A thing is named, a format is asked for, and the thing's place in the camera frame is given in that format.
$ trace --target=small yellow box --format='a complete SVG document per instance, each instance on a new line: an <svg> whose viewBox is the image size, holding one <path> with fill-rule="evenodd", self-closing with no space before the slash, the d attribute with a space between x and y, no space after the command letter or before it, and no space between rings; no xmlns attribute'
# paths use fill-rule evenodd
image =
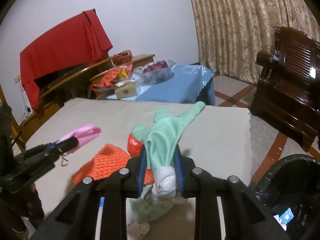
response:
<svg viewBox="0 0 320 240"><path fill-rule="evenodd" d="M115 94L118 99L137 96L139 92L140 92L140 86L137 84L137 82L128 83L115 90Z"/></svg>

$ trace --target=pink strap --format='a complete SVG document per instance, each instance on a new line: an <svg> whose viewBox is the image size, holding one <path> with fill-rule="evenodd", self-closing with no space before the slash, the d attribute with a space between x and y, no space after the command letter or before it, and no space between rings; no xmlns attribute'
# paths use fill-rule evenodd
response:
<svg viewBox="0 0 320 240"><path fill-rule="evenodd" d="M78 139L79 143L76 148L73 148L72 150L68 151L67 154L69 153L74 153L76 150L81 148L83 145L91 142L93 139L97 138L101 133L101 129L93 124L86 124L85 126L73 130L72 132L66 134L62 138L60 138L57 143L64 141L71 136L74 136Z"/></svg>

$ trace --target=clear plastic bowl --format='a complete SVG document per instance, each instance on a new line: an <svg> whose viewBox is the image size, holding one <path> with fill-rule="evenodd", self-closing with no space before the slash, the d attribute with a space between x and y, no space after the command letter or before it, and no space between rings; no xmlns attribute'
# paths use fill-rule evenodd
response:
<svg viewBox="0 0 320 240"><path fill-rule="evenodd" d="M143 72L144 69L156 63L156 62L150 62L144 66L135 68L133 70L133 73L135 73L137 76L140 77L139 83L142 85L155 85L155 84L162 83L164 81L171 79L174 76L174 73L171 70L176 64L172 60L165 60L165 62L168 65L167 68L151 70L144 73Z"/></svg>

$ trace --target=curtain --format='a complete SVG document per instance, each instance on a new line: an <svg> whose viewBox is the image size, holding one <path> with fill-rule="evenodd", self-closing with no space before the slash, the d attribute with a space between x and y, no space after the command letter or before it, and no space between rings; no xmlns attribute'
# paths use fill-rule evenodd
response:
<svg viewBox="0 0 320 240"><path fill-rule="evenodd" d="M259 50L273 52L274 26L304 31L319 41L320 27L303 0L191 0L199 62L220 74L257 83Z"/></svg>

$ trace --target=metal screw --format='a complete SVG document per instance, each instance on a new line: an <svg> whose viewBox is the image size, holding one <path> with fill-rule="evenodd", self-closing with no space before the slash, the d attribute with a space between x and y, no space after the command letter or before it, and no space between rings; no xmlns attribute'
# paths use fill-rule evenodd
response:
<svg viewBox="0 0 320 240"><path fill-rule="evenodd" d="M196 168L194 168L194 169L192 170L192 172L193 172L194 174L201 174L202 169L201 169L201 168L196 167Z"/></svg>
<svg viewBox="0 0 320 240"><path fill-rule="evenodd" d="M82 180L82 182L83 182L84 184L90 184L90 183L92 182L92 178L91 178L91 177L85 177L85 178Z"/></svg>
<svg viewBox="0 0 320 240"><path fill-rule="evenodd" d="M232 183L237 183L239 181L239 178L237 176L230 176L229 181Z"/></svg>
<svg viewBox="0 0 320 240"><path fill-rule="evenodd" d="M119 170L120 174L125 175L129 172L129 169L127 168L122 168L121 170Z"/></svg>

